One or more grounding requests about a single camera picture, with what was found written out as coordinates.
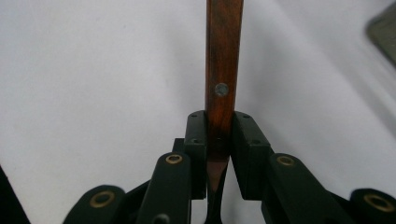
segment white backdrop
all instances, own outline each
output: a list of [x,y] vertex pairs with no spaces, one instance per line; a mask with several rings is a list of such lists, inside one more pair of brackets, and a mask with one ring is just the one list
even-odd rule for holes
[[[364,33],[392,2],[245,2],[236,110],[345,198],[396,196],[396,70]],[[204,0],[0,1],[0,163],[33,223],[148,180],[204,85]],[[224,223],[263,223],[228,177]]]

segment black plastic part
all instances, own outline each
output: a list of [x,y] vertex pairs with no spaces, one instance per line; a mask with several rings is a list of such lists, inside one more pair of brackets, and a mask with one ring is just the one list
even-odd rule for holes
[[175,138],[172,152],[184,152],[184,138]]
[[[297,158],[287,154],[274,154],[268,163],[267,176],[290,223],[355,223]],[[272,215],[274,211],[266,206],[271,204],[273,196],[264,194],[262,213],[267,223],[279,223],[271,219],[278,216]]]
[[64,224],[124,223],[127,218],[126,214],[121,212],[124,195],[122,189],[114,186],[99,186],[91,189],[72,208]]
[[262,215],[266,224],[290,224],[288,216],[270,185],[265,185],[262,200]]
[[367,35],[396,66],[396,3],[370,21]]
[[355,208],[359,223],[396,223],[396,200],[376,189],[357,189],[352,192],[350,203]]
[[190,223],[190,167],[190,158],[182,152],[167,153],[158,159],[140,207],[137,224]]
[[262,200],[265,164],[274,154],[254,119],[244,113],[233,115],[231,157],[243,199]]
[[346,213],[348,213],[349,216],[355,220],[355,222],[360,223],[359,219],[356,217],[356,215],[359,215],[359,214],[356,213],[356,209],[350,201],[348,201],[347,199],[342,198],[334,193],[331,193],[331,192],[329,192],[329,193],[338,202],[338,204],[344,209],[344,211]]
[[137,215],[139,214],[140,206],[142,205],[148,186],[149,181],[126,193],[123,204],[128,217],[126,223],[136,223]]
[[206,196],[206,118],[203,110],[189,115],[187,120],[184,152],[191,158],[191,198]]
[[0,223],[30,223],[0,166]]

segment brass screw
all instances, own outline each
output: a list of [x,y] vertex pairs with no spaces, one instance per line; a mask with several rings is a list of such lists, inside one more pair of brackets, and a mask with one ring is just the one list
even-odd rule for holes
[[113,191],[105,190],[95,195],[90,200],[90,206],[94,208],[101,208],[108,206],[114,201],[116,194]]
[[178,164],[182,161],[183,161],[183,157],[177,154],[166,157],[166,162],[168,162],[169,164]]
[[378,209],[379,211],[391,213],[396,211],[395,206],[388,200],[376,195],[376,194],[366,194],[363,197],[364,201],[370,204],[372,207]]
[[288,156],[280,156],[276,158],[276,161],[285,166],[292,166],[294,165],[294,159]]

